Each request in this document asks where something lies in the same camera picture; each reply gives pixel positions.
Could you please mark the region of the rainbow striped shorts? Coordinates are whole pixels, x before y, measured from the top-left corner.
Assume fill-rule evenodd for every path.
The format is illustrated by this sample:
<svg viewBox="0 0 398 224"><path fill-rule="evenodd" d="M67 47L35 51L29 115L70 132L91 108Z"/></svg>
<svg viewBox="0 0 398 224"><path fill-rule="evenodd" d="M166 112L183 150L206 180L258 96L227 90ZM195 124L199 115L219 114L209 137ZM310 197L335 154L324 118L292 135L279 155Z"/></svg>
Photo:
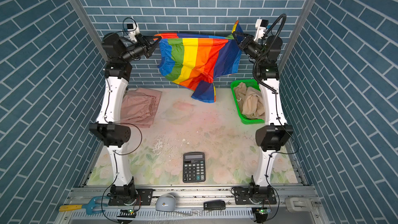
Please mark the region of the rainbow striped shorts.
<svg viewBox="0 0 398 224"><path fill-rule="evenodd" d="M162 33L157 36L161 37L160 73L172 83L193 90L191 97L195 100L215 102L214 80L238 72L241 50L232 35Z"/></svg>

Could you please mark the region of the green plastic basket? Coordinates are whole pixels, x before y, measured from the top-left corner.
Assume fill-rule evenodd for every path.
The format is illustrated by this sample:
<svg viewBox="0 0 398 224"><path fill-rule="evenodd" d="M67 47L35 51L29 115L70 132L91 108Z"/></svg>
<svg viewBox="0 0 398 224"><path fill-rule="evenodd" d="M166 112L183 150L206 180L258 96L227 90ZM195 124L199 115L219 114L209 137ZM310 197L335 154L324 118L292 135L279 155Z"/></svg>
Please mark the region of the green plastic basket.
<svg viewBox="0 0 398 224"><path fill-rule="evenodd" d="M254 79L236 80L231 83L231 90L243 124L265 123L264 99Z"/></svg>

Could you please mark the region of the pink shorts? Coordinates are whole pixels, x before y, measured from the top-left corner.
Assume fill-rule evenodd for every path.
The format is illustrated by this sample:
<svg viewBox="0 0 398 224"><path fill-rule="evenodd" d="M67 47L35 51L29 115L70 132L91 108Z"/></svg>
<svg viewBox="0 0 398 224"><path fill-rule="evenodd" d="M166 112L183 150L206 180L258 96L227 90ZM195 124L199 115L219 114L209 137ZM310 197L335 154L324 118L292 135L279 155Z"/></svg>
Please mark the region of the pink shorts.
<svg viewBox="0 0 398 224"><path fill-rule="evenodd" d="M122 101L121 122L149 128L158 110L161 91L138 88L128 91Z"/></svg>

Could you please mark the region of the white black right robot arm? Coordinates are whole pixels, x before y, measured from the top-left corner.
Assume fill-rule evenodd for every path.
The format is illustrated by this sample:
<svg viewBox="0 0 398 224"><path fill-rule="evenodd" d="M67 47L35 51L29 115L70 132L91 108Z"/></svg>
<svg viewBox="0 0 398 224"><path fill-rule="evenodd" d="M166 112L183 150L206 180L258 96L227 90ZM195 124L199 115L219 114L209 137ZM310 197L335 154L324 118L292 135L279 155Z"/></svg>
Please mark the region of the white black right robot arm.
<svg viewBox="0 0 398 224"><path fill-rule="evenodd" d="M280 54L282 39L269 36L264 45L257 38L241 32L233 32L240 50L254 59L253 77L259 85L265 110L265 126L256 131L256 143L261 148L256 173L252 176L247 193L239 193L253 203L275 204L275 191L271 187L273 163L280 149L293 134L293 127L283 114L279 92L279 71L277 56Z"/></svg>

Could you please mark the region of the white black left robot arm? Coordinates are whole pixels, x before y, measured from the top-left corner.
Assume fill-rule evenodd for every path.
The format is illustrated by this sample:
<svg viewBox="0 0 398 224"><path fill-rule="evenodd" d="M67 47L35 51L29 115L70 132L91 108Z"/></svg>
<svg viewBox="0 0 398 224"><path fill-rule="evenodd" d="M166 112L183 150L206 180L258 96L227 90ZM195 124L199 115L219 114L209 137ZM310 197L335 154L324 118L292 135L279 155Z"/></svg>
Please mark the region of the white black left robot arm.
<svg viewBox="0 0 398 224"><path fill-rule="evenodd" d="M134 41L126 46L128 38L109 33L102 41L102 48L108 56L104 68L105 93L99 115L89 125L89 130L103 142L110 156L114 181L110 186L109 205L134 205L139 200L127 157L131 129L120 122L121 107L131 75L131 61L140 60L142 56L151 57L161 39L160 36L138 33Z"/></svg>

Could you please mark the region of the beige shorts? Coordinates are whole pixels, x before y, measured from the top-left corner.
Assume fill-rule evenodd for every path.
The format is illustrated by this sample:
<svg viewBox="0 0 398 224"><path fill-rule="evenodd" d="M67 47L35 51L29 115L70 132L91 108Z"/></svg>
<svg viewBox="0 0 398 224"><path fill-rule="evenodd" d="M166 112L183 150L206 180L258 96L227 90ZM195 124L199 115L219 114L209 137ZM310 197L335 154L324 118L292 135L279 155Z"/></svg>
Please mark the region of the beige shorts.
<svg viewBox="0 0 398 224"><path fill-rule="evenodd" d="M238 107L247 119L265 119L264 100L259 90L240 83L234 88Z"/></svg>

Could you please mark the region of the grey tape measure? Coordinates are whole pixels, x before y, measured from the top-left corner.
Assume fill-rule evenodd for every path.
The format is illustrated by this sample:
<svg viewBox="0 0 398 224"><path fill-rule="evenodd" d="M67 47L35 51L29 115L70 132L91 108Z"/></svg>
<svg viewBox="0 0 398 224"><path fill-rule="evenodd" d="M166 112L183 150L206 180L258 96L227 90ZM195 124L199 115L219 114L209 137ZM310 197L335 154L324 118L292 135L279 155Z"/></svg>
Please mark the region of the grey tape measure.
<svg viewBox="0 0 398 224"><path fill-rule="evenodd" d="M155 204L155 210L171 213L176 209L176 198L171 194L161 195Z"/></svg>

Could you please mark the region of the black key fob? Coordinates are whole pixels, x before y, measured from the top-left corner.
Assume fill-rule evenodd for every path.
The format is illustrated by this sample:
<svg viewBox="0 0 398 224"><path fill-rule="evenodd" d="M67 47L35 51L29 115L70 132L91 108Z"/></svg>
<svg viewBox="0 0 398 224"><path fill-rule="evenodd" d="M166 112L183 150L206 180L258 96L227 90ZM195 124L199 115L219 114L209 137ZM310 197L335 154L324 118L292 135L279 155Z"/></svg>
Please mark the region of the black key fob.
<svg viewBox="0 0 398 224"><path fill-rule="evenodd" d="M224 210L226 203L223 200L206 201L203 204L203 209L206 211Z"/></svg>

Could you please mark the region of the left circuit board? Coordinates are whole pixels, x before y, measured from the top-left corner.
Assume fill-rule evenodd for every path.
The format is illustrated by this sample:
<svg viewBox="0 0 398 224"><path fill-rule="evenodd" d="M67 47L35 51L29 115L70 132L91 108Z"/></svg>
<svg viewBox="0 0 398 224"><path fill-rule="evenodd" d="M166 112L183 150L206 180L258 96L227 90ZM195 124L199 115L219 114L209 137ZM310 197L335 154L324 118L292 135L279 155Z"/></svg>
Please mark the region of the left circuit board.
<svg viewBox="0 0 398 224"><path fill-rule="evenodd" d="M129 224L137 216L137 213L132 209L121 209L117 215L117 222L120 224Z"/></svg>

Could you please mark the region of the circuit board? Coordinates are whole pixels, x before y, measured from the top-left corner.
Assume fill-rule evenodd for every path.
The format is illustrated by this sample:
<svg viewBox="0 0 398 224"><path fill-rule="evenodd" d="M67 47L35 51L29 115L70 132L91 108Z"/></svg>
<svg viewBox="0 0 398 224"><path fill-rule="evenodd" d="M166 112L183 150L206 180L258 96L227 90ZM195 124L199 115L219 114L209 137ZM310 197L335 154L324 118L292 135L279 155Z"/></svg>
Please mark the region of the circuit board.
<svg viewBox="0 0 398 224"><path fill-rule="evenodd" d="M132 209L121 209L117 215L117 222L120 224L129 224L137 216L137 213Z"/></svg>
<svg viewBox="0 0 398 224"><path fill-rule="evenodd" d="M263 224L268 219L269 209L266 207L253 207L252 213L254 215L254 222L257 224Z"/></svg>

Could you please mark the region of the blue yellow hand fork tool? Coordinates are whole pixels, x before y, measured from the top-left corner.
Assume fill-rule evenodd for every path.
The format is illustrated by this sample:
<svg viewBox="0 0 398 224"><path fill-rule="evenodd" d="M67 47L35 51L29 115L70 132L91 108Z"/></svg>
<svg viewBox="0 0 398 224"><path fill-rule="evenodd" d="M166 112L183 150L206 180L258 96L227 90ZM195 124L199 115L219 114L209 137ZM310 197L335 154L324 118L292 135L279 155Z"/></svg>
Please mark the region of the blue yellow hand fork tool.
<svg viewBox="0 0 398 224"><path fill-rule="evenodd" d="M108 197L93 197L87 204L80 205L62 205L59 207L59 212L74 211L77 209L85 209L87 215L99 214L103 207L108 206L106 200Z"/></svg>

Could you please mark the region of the aluminium corner post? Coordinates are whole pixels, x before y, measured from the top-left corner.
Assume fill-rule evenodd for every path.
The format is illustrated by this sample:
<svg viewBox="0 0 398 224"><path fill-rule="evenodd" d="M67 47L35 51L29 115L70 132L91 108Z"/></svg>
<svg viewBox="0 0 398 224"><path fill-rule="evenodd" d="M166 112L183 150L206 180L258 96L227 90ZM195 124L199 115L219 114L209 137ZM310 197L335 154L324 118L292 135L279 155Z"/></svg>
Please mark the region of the aluminium corner post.
<svg viewBox="0 0 398 224"><path fill-rule="evenodd" d="M89 16L87 15L82 3L80 0L68 0L78 15L80 21L82 22L83 26L85 27L86 31L88 32L89 36L91 37L93 43L95 44L96 48L99 50L102 58L105 61L108 61L107 54L105 50L102 48L102 41L94 28L94 25L92 24L92 21L90 20Z"/></svg>

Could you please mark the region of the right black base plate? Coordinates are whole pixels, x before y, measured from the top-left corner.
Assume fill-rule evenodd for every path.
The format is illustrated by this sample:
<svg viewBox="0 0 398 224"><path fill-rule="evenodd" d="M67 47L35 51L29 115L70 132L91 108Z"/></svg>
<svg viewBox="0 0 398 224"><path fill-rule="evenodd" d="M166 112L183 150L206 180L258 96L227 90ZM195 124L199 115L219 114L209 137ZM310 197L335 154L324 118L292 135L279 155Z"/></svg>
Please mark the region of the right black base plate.
<svg viewBox="0 0 398 224"><path fill-rule="evenodd" d="M233 187L231 193L237 205L273 205L277 203L277 196L272 187Z"/></svg>

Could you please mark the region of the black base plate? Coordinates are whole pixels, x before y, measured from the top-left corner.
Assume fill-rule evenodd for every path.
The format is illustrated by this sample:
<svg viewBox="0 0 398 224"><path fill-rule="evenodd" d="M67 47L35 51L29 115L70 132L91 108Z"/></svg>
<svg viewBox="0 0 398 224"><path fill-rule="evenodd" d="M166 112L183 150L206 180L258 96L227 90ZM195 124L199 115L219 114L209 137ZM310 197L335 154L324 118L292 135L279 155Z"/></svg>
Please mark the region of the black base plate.
<svg viewBox="0 0 398 224"><path fill-rule="evenodd" d="M277 196L272 187L233 187L231 193L237 205L273 205L277 203Z"/></svg>
<svg viewBox="0 0 398 224"><path fill-rule="evenodd" d="M153 189L150 188L144 188L144 189L136 189L133 196L130 196L129 194L127 195L120 195L120 196L111 196L111 194L108 194L110 197L108 201L109 206L128 206L128 204L131 203L131 206L133 205L144 205L144 206L149 206L151 204L152 196L153 196Z"/></svg>

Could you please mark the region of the aluminium front rail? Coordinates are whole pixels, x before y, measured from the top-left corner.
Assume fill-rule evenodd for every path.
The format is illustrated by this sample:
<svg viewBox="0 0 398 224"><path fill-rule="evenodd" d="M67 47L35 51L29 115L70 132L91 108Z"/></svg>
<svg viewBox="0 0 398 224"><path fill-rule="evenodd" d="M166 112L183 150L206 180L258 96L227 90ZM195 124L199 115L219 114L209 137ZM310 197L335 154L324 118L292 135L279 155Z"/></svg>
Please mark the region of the aluminium front rail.
<svg viewBox="0 0 398 224"><path fill-rule="evenodd" d="M249 223L255 224L253 207L269 209L268 219L264 224L327 224L326 213L312 186L274 186L277 203L273 205L237 205L231 193L231 186L181 186L155 187L143 186L139 189L153 189L153 196L149 206L105 206L99 214L87 215L85 209L60 212L56 218L57 224L119 224L117 215L121 209L132 209L137 213L130 224L162 224L162 223ZM164 194L171 194L176 198L174 212L160 212L155 210L157 199ZM290 213L285 205L289 197L310 198L315 203L311 212ZM223 200L226 209L206 211L203 204L206 201Z"/></svg>

